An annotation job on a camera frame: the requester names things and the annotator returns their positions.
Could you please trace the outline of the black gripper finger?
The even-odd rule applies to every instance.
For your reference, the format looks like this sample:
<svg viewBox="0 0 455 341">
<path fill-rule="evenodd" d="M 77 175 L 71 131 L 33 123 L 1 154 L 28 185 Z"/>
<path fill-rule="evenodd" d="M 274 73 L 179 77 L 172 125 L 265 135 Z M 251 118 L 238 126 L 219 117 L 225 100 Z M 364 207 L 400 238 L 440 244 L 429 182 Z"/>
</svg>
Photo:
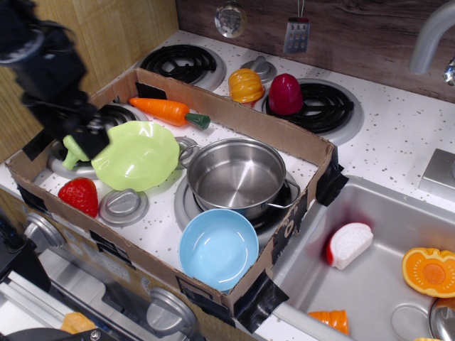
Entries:
<svg viewBox="0 0 455 341">
<path fill-rule="evenodd" d="M 109 145 L 107 130 L 100 126 L 77 126 L 71 132 L 69 151 L 80 160 L 91 160 Z"/>
</svg>

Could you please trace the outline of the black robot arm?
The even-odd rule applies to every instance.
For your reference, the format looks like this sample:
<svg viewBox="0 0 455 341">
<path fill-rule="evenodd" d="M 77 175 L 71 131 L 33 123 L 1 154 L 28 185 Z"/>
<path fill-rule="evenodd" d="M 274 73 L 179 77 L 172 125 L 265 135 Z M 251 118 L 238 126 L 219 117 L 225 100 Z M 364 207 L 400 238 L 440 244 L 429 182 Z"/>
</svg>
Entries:
<svg viewBox="0 0 455 341">
<path fill-rule="evenodd" d="M 80 89 L 86 68 L 69 29 L 40 20 L 33 1 L 1 2 L 1 66 L 11 69 L 24 106 L 45 132 L 74 138 L 88 158 L 109 145 L 97 108 Z"/>
</svg>

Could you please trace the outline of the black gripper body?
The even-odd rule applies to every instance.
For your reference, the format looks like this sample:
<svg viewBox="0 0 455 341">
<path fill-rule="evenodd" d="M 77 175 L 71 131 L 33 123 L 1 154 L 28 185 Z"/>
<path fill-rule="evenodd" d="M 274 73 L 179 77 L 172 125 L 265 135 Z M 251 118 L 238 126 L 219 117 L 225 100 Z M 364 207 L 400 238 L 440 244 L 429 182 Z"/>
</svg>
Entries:
<svg viewBox="0 0 455 341">
<path fill-rule="evenodd" d="M 85 66 L 63 31 L 33 29 L 16 52 L 14 72 L 23 103 L 49 134 L 79 142 L 100 139 L 96 109 L 80 89 Z"/>
</svg>

